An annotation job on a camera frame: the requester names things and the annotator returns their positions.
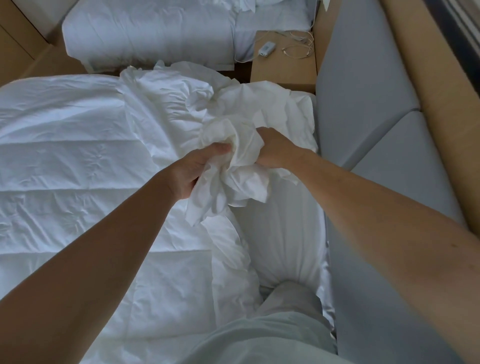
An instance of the grey cushion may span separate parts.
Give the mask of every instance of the grey cushion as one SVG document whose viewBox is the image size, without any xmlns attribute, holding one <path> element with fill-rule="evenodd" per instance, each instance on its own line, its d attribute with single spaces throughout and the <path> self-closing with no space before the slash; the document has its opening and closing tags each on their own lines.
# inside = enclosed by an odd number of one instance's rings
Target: grey cushion
<svg viewBox="0 0 480 364">
<path fill-rule="evenodd" d="M 377 0 L 343 0 L 316 86 L 322 156 L 351 169 L 419 101 Z"/>
<path fill-rule="evenodd" d="M 353 172 L 465 224 L 420 112 L 411 112 L 399 121 Z M 462 362 L 392 286 L 350 248 L 330 221 L 327 238 L 340 356 L 356 364 Z"/>
</svg>

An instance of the wall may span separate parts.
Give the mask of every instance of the wall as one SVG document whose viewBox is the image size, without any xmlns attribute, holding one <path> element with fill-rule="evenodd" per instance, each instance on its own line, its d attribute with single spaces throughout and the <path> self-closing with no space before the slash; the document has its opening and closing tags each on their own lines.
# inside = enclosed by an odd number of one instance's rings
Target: wall
<svg viewBox="0 0 480 364">
<path fill-rule="evenodd" d="M 34 27 L 47 37 L 77 0 L 13 0 L 13 2 Z"/>
</svg>

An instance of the person's right hand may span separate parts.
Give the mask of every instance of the person's right hand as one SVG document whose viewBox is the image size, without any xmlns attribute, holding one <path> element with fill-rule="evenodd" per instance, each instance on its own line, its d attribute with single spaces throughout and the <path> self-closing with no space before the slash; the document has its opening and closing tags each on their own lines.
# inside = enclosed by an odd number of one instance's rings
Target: person's right hand
<svg viewBox="0 0 480 364">
<path fill-rule="evenodd" d="M 257 160 L 261 166 L 288 169 L 289 162 L 301 156 L 304 151 L 274 128 L 261 127 L 257 132 L 265 143 Z"/>
</svg>

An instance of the bed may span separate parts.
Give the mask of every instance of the bed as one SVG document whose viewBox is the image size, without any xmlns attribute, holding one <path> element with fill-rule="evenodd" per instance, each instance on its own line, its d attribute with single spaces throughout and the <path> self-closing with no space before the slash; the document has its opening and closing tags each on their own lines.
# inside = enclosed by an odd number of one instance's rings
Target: bed
<svg viewBox="0 0 480 364">
<path fill-rule="evenodd" d="M 240 85 L 189 62 L 0 88 L 0 297 L 195 149 L 205 120 L 251 113 L 277 120 L 279 108 L 295 128 L 304 125 L 316 148 L 311 95 Z M 242 208 L 192 226 L 188 201 L 178 202 L 83 363 L 174 363 L 215 328 L 252 315 L 263 301 L 260 285 L 271 289 L 286 279 L 316 291 L 332 318 L 323 211 L 301 184 L 272 178 L 272 189 L 276 202 L 251 232 Z M 277 206 L 291 210 L 272 215 Z M 254 214 L 257 208 L 244 207 Z M 263 244 L 270 227 L 281 237 L 288 220 L 294 230 L 281 244 Z M 301 242 L 293 238 L 299 228 L 311 230 Z M 282 255 L 295 249 L 295 256 Z"/>
<path fill-rule="evenodd" d="M 80 0 L 62 29 L 67 53 L 90 73 L 151 68 L 158 60 L 231 71 L 235 60 L 253 57 L 257 30 L 310 29 L 311 3 L 284 0 L 236 12 L 201 0 Z"/>
</svg>

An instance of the grey pants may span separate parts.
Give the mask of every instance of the grey pants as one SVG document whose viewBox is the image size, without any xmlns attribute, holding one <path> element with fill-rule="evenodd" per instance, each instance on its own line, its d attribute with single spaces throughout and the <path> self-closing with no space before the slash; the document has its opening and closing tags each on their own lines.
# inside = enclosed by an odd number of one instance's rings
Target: grey pants
<svg viewBox="0 0 480 364">
<path fill-rule="evenodd" d="M 331 330 L 330 323 L 322 314 L 323 308 L 320 298 L 310 289 L 290 281 L 283 282 L 277 286 L 253 317 L 292 311 L 320 321 Z"/>
</svg>

